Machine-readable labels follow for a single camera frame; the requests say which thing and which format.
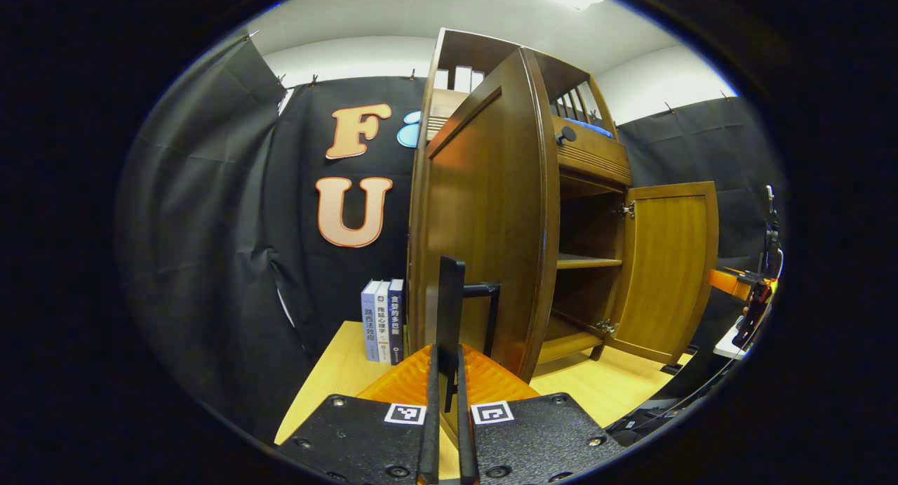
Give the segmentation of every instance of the ceiling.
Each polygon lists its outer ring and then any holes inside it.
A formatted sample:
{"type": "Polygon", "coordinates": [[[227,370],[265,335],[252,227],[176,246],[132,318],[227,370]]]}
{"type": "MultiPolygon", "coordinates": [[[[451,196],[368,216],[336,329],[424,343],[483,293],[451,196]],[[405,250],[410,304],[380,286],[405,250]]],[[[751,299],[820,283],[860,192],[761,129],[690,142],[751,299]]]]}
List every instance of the ceiling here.
{"type": "Polygon", "coordinates": [[[622,5],[551,0],[285,0],[249,22],[262,55],[344,37],[436,38],[440,27],[513,41],[599,75],[679,41],[622,5]]]}

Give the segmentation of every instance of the cabinet door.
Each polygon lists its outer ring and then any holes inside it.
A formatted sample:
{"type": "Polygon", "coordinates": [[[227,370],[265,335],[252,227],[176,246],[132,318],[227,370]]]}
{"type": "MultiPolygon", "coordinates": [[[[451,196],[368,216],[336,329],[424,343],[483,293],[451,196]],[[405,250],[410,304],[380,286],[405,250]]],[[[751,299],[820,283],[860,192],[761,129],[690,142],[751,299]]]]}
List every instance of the cabinet door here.
{"type": "MultiPolygon", "coordinates": [[[[558,257],[558,161],[532,51],[498,65],[427,144],[416,172],[420,230],[411,238],[410,340],[436,338],[440,255],[465,283],[502,284],[491,357],[529,380],[546,332],[558,257]]],[[[487,298],[462,304],[462,342],[482,350],[487,298]]]]}
{"type": "Polygon", "coordinates": [[[625,216],[624,257],[607,344],[676,364],[699,326],[718,259],[714,182],[631,188],[635,218],[625,216]]]}

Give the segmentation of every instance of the white wall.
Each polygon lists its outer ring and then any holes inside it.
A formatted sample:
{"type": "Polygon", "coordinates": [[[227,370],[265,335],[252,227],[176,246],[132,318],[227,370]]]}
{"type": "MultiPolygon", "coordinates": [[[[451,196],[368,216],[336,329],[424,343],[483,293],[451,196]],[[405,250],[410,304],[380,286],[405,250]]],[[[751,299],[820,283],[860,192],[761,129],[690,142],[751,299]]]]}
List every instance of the white wall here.
{"type": "Polygon", "coordinates": [[[427,77],[436,38],[410,36],[347,37],[303,44],[263,55],[284,86],[367,76],[427,77]]]}
{"type": "Polygon", "coordinates": [[[615,123],[649,114],[737,95],[729,84],[685,46],[652,51],[596,76],[615,123]]]}

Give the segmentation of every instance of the wooden cabinet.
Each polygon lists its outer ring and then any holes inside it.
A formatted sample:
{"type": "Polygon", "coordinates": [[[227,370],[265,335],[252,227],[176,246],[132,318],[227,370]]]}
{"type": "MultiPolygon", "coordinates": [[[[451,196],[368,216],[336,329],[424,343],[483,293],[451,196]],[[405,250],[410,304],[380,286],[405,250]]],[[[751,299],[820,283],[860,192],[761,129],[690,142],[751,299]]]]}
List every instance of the wooden cabinet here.
{"type": "MultiPolygon", "coordinates": [[[[628,188],[626,150],[592,77],[478,34],[440,31],[421,124],[410,352],[436,339],[439,258],[451,255],[465,261],[466,283],[502,284],[491,357],[522,379],[537,363],[591,347],[597,357],[605,344],[676,363],[708,300],[713,183],[628,188]],[[436,70],[449,69],[451,86],[455,65],[485,79],[469,94],[435,91],[436,70]],[[581,88],[600,118],[587,115],[581,88]],[[574,140],[557,140],[563,127],[574,140]],[[631,201],[632,218],[620,213],[631,201]]],[[[482,347],[487,315],[486,299],[462,303],[462,342],[482,347]]]]}

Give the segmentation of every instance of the cabinet knob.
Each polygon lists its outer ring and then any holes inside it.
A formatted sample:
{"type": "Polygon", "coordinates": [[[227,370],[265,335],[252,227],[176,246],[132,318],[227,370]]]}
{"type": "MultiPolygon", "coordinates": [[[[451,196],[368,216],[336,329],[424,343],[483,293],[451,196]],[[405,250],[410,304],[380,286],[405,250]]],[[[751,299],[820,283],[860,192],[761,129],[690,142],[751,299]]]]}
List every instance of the cabinet knob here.
{"type": "Polygon", "coordinates": [[[577,133],[575,133],[574,129],[571,129],[571,127],[561,127],[561,134],[555,134],[555,142],[561,144],[563,140],[575,142],[577,140],[577,133]]]}

